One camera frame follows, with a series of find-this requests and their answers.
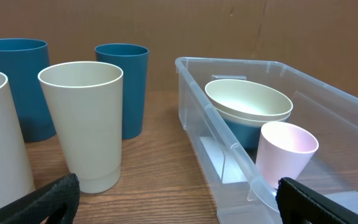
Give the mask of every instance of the transparent storage box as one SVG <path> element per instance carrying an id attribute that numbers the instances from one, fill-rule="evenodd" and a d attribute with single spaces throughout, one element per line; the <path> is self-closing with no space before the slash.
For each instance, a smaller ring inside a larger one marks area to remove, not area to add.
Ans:
<path id="1" fill-rule="evenodd" d="M 217 206 L 220 223 L 281 223 L 275 190 L 204 93 L 211 80 L 238 78 L 286 94 L 289 123 L 319 141 L 297 181 L 358 213 L 358 98 L 278 62 L 182 57 L 179 118 Z"/>

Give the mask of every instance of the brown backdrop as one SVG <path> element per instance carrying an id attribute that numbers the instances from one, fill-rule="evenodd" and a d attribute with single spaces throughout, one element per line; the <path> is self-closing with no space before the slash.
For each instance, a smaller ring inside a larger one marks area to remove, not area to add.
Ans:
<path id="1" fill-rule="evenodd" d="M 3 37 L 46 40 L 52 64 L 144 45 L 148 90 L 176 90 L 192 56 L 276 60 L 358 96 L 358 0 L 0 0 Z"/>

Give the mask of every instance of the blue cup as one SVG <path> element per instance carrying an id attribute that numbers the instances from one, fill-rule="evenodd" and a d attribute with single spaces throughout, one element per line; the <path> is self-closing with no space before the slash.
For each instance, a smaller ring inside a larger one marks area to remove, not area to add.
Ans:
<path id="1" fill-rule="evenodd" d="M 231 132 L 234 134 L 245 150 L 249 151 L 258 148 L 260 130 L 262 129 L 262 126 L 269 121 L 254 121 L 239 118 L 237 116 L 223 112 L 217 108 L 216 111 L 221 115 L 224 122 L 227 124 Z M 289 116 L 290 114 L 286 118 L 280 119 L 278 121 L 286 121 Z"/>
<path id="2" fill-rule="evenodd" d="M 122 138 L 142 132 L 149 50 L 133 44 L 103 44 L 95 48 L 98 62 L 117 65 L 124 71 Z"/>
<path id="3" fill-rule="evenodd" d="M 38 81 L 49 66 L 48 45 L 34 39 L 0 39 L 0 72 L 7 75 L 25 142 L 37 142 L 56 134 Z"/>

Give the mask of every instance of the plastic bin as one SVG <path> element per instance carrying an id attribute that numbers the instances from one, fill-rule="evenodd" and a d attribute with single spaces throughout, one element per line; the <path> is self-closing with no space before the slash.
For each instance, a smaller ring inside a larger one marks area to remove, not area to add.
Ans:
<path id="1" fill-rule="evenodd" d="M 217 205 L 221 223 L 281 223 L 275 191 L 204 93 L 220 78 L 239 78 L 286 94 L 288 120 L 320 143 L 297 181 L 358 213 L 358 98 L 278 62 L 181 57 L 179 118 Z"/>

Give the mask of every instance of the wood grain tabletop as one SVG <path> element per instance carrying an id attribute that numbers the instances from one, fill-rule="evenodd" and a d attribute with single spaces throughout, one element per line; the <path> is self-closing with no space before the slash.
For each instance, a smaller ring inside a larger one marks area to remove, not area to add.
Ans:
<path id="1" fill-rule="evenodd" d="M 56 136 L 27 143 L 35 186 L 69 173 Z M 208 186 L 178 119 L 178 93 L 146 94 L 140 136 L 123 140 L 118 183 L 81 193 L 75 223 L 219 223 Z"/>

